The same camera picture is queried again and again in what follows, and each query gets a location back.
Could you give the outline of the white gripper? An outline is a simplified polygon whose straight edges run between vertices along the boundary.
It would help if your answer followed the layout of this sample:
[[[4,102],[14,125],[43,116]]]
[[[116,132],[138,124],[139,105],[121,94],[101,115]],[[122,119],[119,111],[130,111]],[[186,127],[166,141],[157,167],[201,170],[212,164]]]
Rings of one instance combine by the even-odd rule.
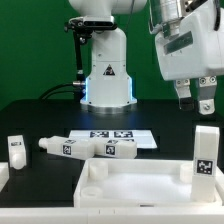
[[[217,31],[214,30],[216,17],[215,0],[207,0],[180,21],[178,36],[171,40],[162,32],[155,36],[162,77],[175,80],[179,108],[183,111],[194,109],[189,79],[199,78],[199,113],[209,115],[215,112],[215,76],[224,75],[224,9],[221,9]]]

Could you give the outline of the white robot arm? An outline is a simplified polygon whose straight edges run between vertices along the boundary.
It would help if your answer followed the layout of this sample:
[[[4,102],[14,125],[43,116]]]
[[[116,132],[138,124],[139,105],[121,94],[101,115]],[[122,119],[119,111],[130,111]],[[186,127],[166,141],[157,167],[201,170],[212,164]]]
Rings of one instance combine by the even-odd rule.
[[[217,77],[224,75],[224,9],[220,0],[68,0],[79,16],[69,20],[76,58],[80,46],[92,41],[92,69],[83,74],[77,63],[85,96],[83,108],[98,113],[119,113],[135,107],[132,79],[126,72],[126,35],[116,14],[149,8],[149,32],[155,36],[160,72],[172,81],[179,107],[198,107],[203,115],[215,111]],[[190,81],[198,82],[193,102]]]

